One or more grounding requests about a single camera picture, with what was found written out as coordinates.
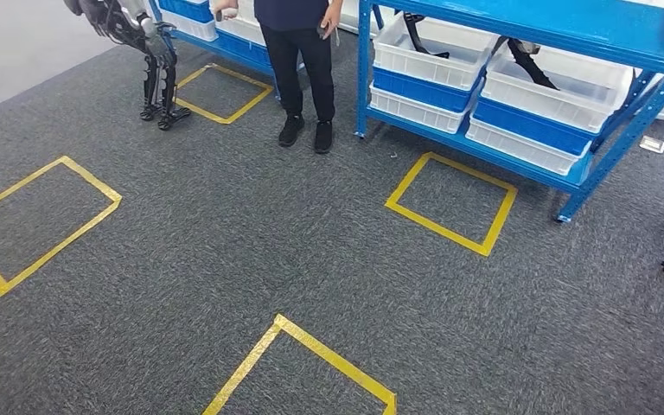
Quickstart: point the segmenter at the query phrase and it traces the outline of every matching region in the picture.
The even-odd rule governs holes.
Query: white plastic bin
[[[254,22],[248,22],[240,18],[223,20],[217,22],[217,29],[265,46],[261,26],[258,22],[255,22],[255,19]]]
[[[580,156],[574,156],[472,117],[465,137],[562,176],[569,174],[571,166],[586,156],[591,146],[588,143]]]
[[[196,22],[184,16],[179,16],[167,10],[161,10],[162,20],[176,26],[177,30],[184,32],[188,35],[198,37],[205,41],[212,42],[217,39],[217,32],[215,31],[215,21],[208,23]]]
[[[370,106],[376,110],[381,110],[414,123],[448,132],[449,134],[454,134],[459,130],[459,125],[462,123],[464,114],[469,110],[468,108],[464,112],[459,113],[446,111],[433,105],[424,104],[423,102],[383,91],[374,86],[370,86],[370,92],[373,95]]]
[[[238,1],[238,17],[240,20],[245,20],[249,23],[259,24],[256,20],[256,10],[254,8],[254,0],[239,0]]]
[[[619,109],[632,83],[632,71],[623,73],[614,89],[544,71],[559,89],[533,83],[507,47],[488,64],[482,96],[541,117],[598,133],[604,121]]]
[[[376,67],[468,91],[487,63],[498,35],[427,17],[417,24],[422,44],[444,59],[417,52],[398,13],[375,38]]]
[[[633,73],[632,67],[546,46],[532,57],[543,71],[606,86],[609,89],[621,88],[625,76]]]

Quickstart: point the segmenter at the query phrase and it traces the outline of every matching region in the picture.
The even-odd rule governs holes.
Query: humanoid robot
[[[190,114],[187,108],[175,108],[176,53],[169,38],[172,25],[154,22],[146,11],[144,0],[64,1],[76,16],[85,15],[98,35],[146,55],[144,60],[148,68],[144,80],[142,120],[151,121],[160,115],[159,129],[166,131]],[[160,89],[162,72],[165,78]]]

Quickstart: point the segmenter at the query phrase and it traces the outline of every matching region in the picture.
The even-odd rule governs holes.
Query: yellow tape square
[[[95,188],[100,190],[103,195],[105,195],[108,199],[111,200],[111,204],[104,209],[102,212],[100,212],[97,216],[89,220],[85,225],[80,227],[77,231],[72,233],[70,236],[68,236],[65,240],[63,240],[61,243],[57,244],[54,248],[49,250],[49,252],[45,253],[42,255],[39,259],[37,259],[34,264],[28,266],[24,271],[19,272],[15,277],[13,277],[11,280],[6,280],[0,273],[0,297],[9,292],[12,288],[16,287],[21,283],[23,280],[25,280],[28,276],[33,274],[36,270],[38,270],[42,265],[47,263],[54,255],[57,255],[58,252],[63,250],[66,246],[70,245],[78,239],[83,233],[89,231],[91,228],[93,228],[95,225],[97,225],[99,222],[101,222],[103,219],[105,219],[106,216],[111,214],[116,208],[118,207],[118,204],[121,202],[121,195],[119,195],[115,190],[112,188],[109,188],[105,183],[101,182],[98,180],[97,177],[93,176],[89,171],[78,165],[76,162],[74,162],[70,157],[67,156],[62,156],[58,158],[57,160],[51,162],[50,164],[42,167],[41,169],[38,169],[36,172],[32,173],[31,175],[27,176],[17,184],[11,186],[10,188],[7,188],[4,190],[2,193],[0,193],[0,201],[6,198],[7,196],[13,194],[16,192],[18,189],[23,188],[27,184],[31,183],[36,179],[37,177],[47,173],[50,169],[52,169],[54,166],[58,164],[64,164],[66,167],[80,175],[83,179],[85,179],[88,183],[92,184]]]
[[[214,64],[214,63],[206,65],[205,67],[202,67],[202,68],[198,69],[197,71],[195,71],[194,73],[192,73],[191,75],[189,75],[187,78],[182,80],[180,83],[176,84],[176,89],[179,90],[179,88],[187,85],[189,82],[195,80],[197,77],[199,77],[200,75],[205,73],[205,71],[207,71],[208,69],[211,69],[211,68],[215,69],[217,71],[220,71],[222,73],[228,74],[230,76],[233,76],[234,78],[238,78],[239,80],[244,80],[245,82],[248,82],[249,84],[253,84],[255,86],[260,86],[261,88],[263,88],[263,91],[261,91],[261,93],[256,95],[255,98],[251,99],[247,104],[243,105],[238,111],[236,111],[233,115],[231,115],[230,117],[227,117],[227,118],[223,118],[223,117],[221,117],[217,114],[213,114],[208,110],[205,110],[203,108],[200,108],[197,105],[194,105],[190,102],[185,101],[184,99],[177,98],[176,103],[178,105],[185,106],[185,107],[189,108],[192,112],[198,113],[198,114],[202,115],[205,118],[213,120],[216,123],[228,125],[228,124],[232,124],[233,122],[235,122],[235,120],[242,117],[243,114],[250,111],[250,109],[253,108],[257,103],[261,102],[261,100],[263,98],[265,98],[266,95],[273,92],[273,87],[270,86],[270,85],[267,85],[267,84],[265,84],[265,83],[263,83],[259,80],[255,80],[255,79],[253,79],[249,76],[245,76],[242,73],[237,73],[237,72],[233,71],[232,69],[228,69],[226,67],[221,67],[220,65],[217,65],[217,64]]]
[[[352,381],[362,386],[365,390],[386,404],[386,409],[383,410],[382,415],[396,415],[395,393],[389,391],[377,380],[364,374],[360,369],[353,366],[352,363],[346,361],[342,356],[335,353],[335,351],[323,345],[312,335],[280,314],[276,315],[271,327],[263,336],[261,336],[261,340],[256,343],[255,347],[251,350],[251,353],[249,353],[243,362],[240,363],[240,366],[235,369],[233,375],[230,376],[230,380],[228,380],[218,394],[215,395],[215,398],[202,415],[217,415],[217,413],[220,412],[227,400],[230,399],[230,395],[233,394],[235,388],[238,387],[240,382],[251,372],[251,369],[253,369],[256,363],[258,363],[261,355],[269,348],[269,346],[271,346],[271,343],[276,340],[276,336],[282,331],[302,343],[302,345],[321,357],[324,361],[328,362],[332,367],[348,376]]]
[[[436,160],[442,164],[446,164],[464,173],[467,173],[470,176],[474,176],[478,179],[484,180],[485,182],[494,184],[499,188],[504,188],[507,191],[505,197],[502,200],[500,208],[498,209],[497,214],[493,219],[493,223],[490,226],[487,235],[485,236],[485,240],[482,243],[476,242],[472,239],[465,238],[459,233],[456,233],[450,229],[442,227],[433,220],[427,219],[424,216],[417,214],[416,212],[413,212],[411,209],[399,205],[399,200],[401,196],[403,196],[405,191],[409,188],[409,186],[411,186],[413,180],[416,179],[418,173],[421,172],[426,163],[428,163],[429,160],[431,159]],[[495,246],[495,242],[497,241],[497,237],[500,236],[500,231],[502,230],[502,226],[503,224],[505,224],[505,219],[508,218],[508,214],[510,213],[510,208],[513,206],[513,202],[515,201],[515,196],[517,194],[518,194],[518,189],[515,188],[515,186],[513,186],[510,183],[506,183],[500,179],[494,178],[493,176],[486,175],[481,171],[477,171],[463,164],[442,157],[438,154],[428,152],[422,155],[419,158],[419,160],[416,161],[416,163],[413,165],[411,170],[409,170],[408,174],[405,175],[404,179],[401,181],[399,186],[395,189],[395,191],[393,191],[393,194],[386,201],[386,207],[391,208],[393,211],[404,215],[406,218],[413,220],[414,222],[418,223],[423,227],[431,229],[432,231],[444,236],[445,238],[455,241],[457,244],[461,246],[469,248],[472,251],[475,251],[487,257],[492,252],[492,249]]]

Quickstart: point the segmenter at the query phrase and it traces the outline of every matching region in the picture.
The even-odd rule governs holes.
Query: person
[[[314,150],[325,154],[332,147],[335,84],[331,36],[340,24],[342,1],[255,0],[255,15],[271,57],[281,106],[286,111],[284,128],[278,134],[278,143],[283,147],[294,145],[304,128],[303,93],[297,74],[299,52],[310,77],[316,108]],[[238,0],[213,2],[214,13],[237,8]]]

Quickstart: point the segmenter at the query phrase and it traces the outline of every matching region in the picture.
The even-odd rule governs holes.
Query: blue shelf frame
[[[149,6],[151,7],[151,11],[153,12],[154,17],[158,21],[161,21],[162,11],[156,5],[156,1],[157,0],[149,0]],[[276,75],[274,74],[272,67],[266,66],[261,62],[248,59],[245,56],[241,56],[239,54],[235,54],[230,50],[224,49],[223,47],[220,46],[220,43],[217,41],[206,41],[204,39],[200,39],[199,37],[192,36],[188,33],[181,32],[180,30],[177,29],[172,30],[171,35],[176,39],[193,44],[198,48],[203,48],[208,52],[217,54],[218,56],[227,59],[229,61],[233,61],[243,67],[247,67],[258,73],[270,76],[273,79],[273,90],[274,90],[274,95],[276,96],[276,100],[280,99],[280,95],[278,93],[278,83],[276,82]],[[304,64],[301,63],[299,65],[299,70],[302,70],[303,68]]]
[[[561,190],[571,196],[556,220],[570,222],[664,107],[664,78],[646,91],[654,76],[664,73],[664,9],[623,0],[530,0],[528,7],[516,3],[509,0],[360,0],[355,135],[365,137],[367,119],[377,119]],[[609,121],[590,153],[571,168],[568,176],[559,176],[474,143],[461,131],[447,134],[370,107],[370,16],[371,11],[380,6],[640,67],[644,71],[630,88],[625,106]],[[633,115],[619,137],[604,150],[604,156],[593,163],[595,153],[602,150],[607,138]]]

